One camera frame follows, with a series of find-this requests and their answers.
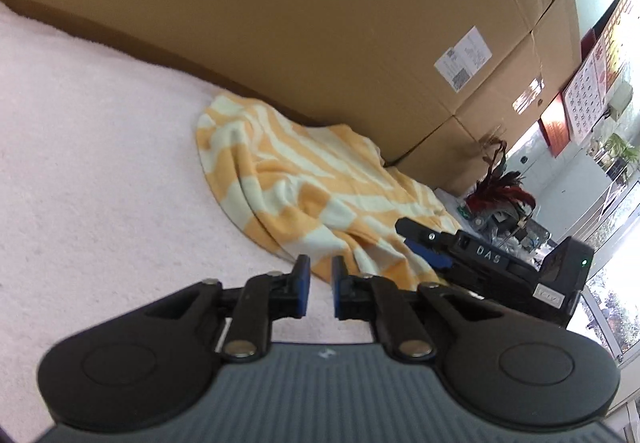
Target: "black robotic device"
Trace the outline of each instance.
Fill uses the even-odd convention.
[[[593,248],[572,237],[553,249],[538,271],[462,230],[436,232],[401,218],[396,232],[448,282],[561,327],[574,315],[593,261]],[[434,258],[433,252],[444,257]]]
[[[56,423],[39,442],[618,441],[600,420],[620,376],[593,341],[336,257],[335,315],[374,342],[272,343],[309,280],[306,256],[244,288],[207,279],[62,341],[38,370]]]

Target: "metal screw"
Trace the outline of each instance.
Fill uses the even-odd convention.
[[[431,344],[422,340],[406,340],[400,344],[400,352],[409,358],[422,358],[433,352]]]
[[[233,340],[225,344],[222,349],[225,355],[234,358],[247,358],[255,355],[258,350],[249,340]]]

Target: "cardboard box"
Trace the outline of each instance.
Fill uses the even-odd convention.
[[[457,112],[552,0],[6,1],[301,122],[347,123],[391,161]]]
[[[575,0],[555,0],[460,110],[402,159],[398,168],[454,195],[487,169],[492,136],[515,142],[540,118],[580,65]]]

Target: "glass window pane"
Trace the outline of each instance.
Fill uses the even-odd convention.
[[[640,341],[639,243],[636,227],[609,263],[587,282],[623,353]]]
[[[640,183],[636,183],[631,188],[616,209],[595,229],[585,243],[596,250],[602,248],[602,245],[616,233],[616,230],[625,224],[638,205],[640,205]]]
[[[602,329],[598,326],[591,309],[582,297],[580,297],[580,306],[575,309],[574,316],[571,318],[567,329],[596,341],[613,356]]]

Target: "striped towel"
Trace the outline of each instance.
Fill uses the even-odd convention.
[[[225,92],[200,117],[196,139],[220,206],[263,248],[290,261],[306,253],[324,280],[338,254],[350,273],[384,275],[403,289],[438,280],[394,224],[407,216],[434,230],[459,225],[430,188],[383,168],[368,138],[347,126],[305,128]]]

